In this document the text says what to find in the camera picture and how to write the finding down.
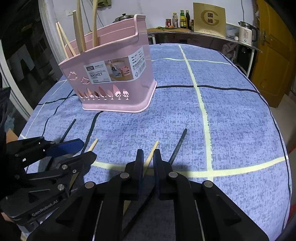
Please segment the glass bottle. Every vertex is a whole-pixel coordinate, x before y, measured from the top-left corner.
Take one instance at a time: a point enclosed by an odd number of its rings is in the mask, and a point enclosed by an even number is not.
[[[187,28],[187,22],[184,15],[184,10],[180,12],[180,28]]]
[[[190,27],[190,15],[189,15],[189,11],[186,10],[186,25],[187,25],[187,28],[191,30],[191,27]]]
[[[172,25],[174,25],[175,28],[179,27],[179,20],[178,20],[178,15],[176,12],[173,13],[173,18],[172,18]]]
[[[194,20],[193,19],[191,19],[191,25],[190,25],[190,27],[191,27],[191,31],[194,31]]]

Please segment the pink chopstick basket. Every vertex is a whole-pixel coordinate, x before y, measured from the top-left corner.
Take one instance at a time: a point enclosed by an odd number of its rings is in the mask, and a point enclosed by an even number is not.
[[[156,87],[153,79],[145,15],[119,21],[84,36],[86,51],[79,53],[76,40],[68,45],[69,59],[59,64],[84,110],[138,113],[145,110]]]

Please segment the white kettle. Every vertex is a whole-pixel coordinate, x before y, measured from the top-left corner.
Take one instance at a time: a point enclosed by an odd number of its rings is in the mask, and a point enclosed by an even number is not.
[[[243,21],[240,21],[239,25],[239,41],[252,46],[252,42],[256,42],[258,40],[258,29],[255,26]],[[252,29],[254,29],[256,32],[255,39],[253,39]]]

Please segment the barcode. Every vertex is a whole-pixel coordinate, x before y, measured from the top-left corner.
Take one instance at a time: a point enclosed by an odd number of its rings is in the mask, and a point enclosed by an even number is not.
[[[139,69],[139,73],[141,73],[146,67],[145,61],[144,63],[141,65],[140,69]]]
[[[139,61],[135,65],[133,65],[133,69],[136,69],[142,62],[142,59],[139,59]]]

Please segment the pot lid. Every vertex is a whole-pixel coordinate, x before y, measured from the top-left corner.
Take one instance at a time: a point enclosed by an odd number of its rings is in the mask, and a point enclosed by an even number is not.
[[[240,21],[240,22],[238,22],[238,23],[239,23],[239,25],[240,25],[241,27],[244,27],[244,28],[252,29],[252,27],[253,27],[253,25],[251,25],[251,24],[249,24],[249,23],[246,23],[246,22],[243,22],[243,21]]]
[[[133,17],[134,17],[134,15],[132,15],[132,14],[130,14],[130,15],[126,15],[126,13],[123,13],[122,16],[120,16],[120,17],[118,17],[118,18],[116,18],[116,19],[114,20],[114,23],[115,23],[115,22],[122,21],[122,20],[129,19],[129,18],[133,18]]]

